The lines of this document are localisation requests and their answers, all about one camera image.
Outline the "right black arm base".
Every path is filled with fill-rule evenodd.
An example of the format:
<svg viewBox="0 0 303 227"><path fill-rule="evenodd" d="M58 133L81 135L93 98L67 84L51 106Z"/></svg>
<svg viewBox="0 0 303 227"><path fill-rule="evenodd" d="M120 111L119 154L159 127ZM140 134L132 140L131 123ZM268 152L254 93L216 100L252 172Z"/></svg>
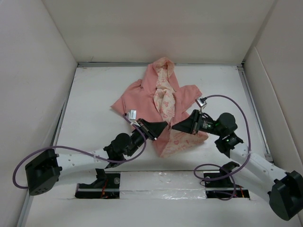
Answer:
<svg viewBox="0 0 303 227"><path fill-rule="evenodd" d="M219 169L216 171L204 171L205 178L217 178L226 175L226 172ZM204 182L201 181L200 184L205 187L205 194L207 199L220 199L227 200L231 197L233 193L233 183L231 178L225 178L218 181ZM233 198L250 198L249 191L236 185L235 195Z"/></svg>

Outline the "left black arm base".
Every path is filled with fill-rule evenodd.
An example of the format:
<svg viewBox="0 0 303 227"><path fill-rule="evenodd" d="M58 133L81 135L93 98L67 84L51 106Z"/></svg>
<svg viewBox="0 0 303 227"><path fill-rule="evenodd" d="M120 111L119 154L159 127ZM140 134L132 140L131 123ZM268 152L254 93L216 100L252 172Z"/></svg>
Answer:
<svg viewBox="0 0 303 227"><path fill-rule="evenodd" d="M105 172L104 169L95 169L96 179L91 184L77 184L75 198L77 199L119 199L120 172Z"/></svg>

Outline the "pink hooded jacket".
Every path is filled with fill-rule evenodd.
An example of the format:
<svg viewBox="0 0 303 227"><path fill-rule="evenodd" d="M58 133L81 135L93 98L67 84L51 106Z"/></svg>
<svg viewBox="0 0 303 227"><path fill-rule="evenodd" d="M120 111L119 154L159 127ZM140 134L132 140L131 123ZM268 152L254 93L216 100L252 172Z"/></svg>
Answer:
<svg viewBox="0 0 303 227"><path fill-rule="evenodd" d="M137 118L168 123L152 143L161 158L201 145L208 139L205 132L192 135L171 128L189 116L187 110L202 95L195 85L180 87L174 67L174 63L166 57L149 64L143 79L132 83L111 106L119 114L136 110Z"/></svg>

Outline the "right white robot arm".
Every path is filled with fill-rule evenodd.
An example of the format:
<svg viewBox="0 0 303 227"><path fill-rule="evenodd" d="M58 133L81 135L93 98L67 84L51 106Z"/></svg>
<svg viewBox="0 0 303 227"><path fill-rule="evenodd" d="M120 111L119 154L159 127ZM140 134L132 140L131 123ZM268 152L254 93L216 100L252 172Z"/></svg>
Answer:
<svg viewBox="0 0 303 227"><path fill-rule="evenodd" d="M251 152L235 134L238 128L230 113L212 120L207 114L194 110L185 120L173 125L174 130L188 134L199 131L218 136L217 149L232 161L222 168L219 181L224 186L236 183L267 201L273 212L289 221L303 209L303 177L297 171L288 172Z"/></svg>

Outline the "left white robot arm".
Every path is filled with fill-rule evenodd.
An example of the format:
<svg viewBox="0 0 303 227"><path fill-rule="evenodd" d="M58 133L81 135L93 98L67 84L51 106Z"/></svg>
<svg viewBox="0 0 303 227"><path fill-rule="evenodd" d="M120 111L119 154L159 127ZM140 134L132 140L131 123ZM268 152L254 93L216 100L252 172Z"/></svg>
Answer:
<svg viewBox="0 0 303 227"><path fill-rule="evenodd" d="M108 146L95 152L73 149L74 154L57 154L56 147L46 149L25 166L28 192L31 196L50 191L64 184L64 177L80 171L115 168L134 159L138 150L145 150L147 140L155 141L167 127L167 122L138 119L131 123L131 134L120 133Z"/></svg>

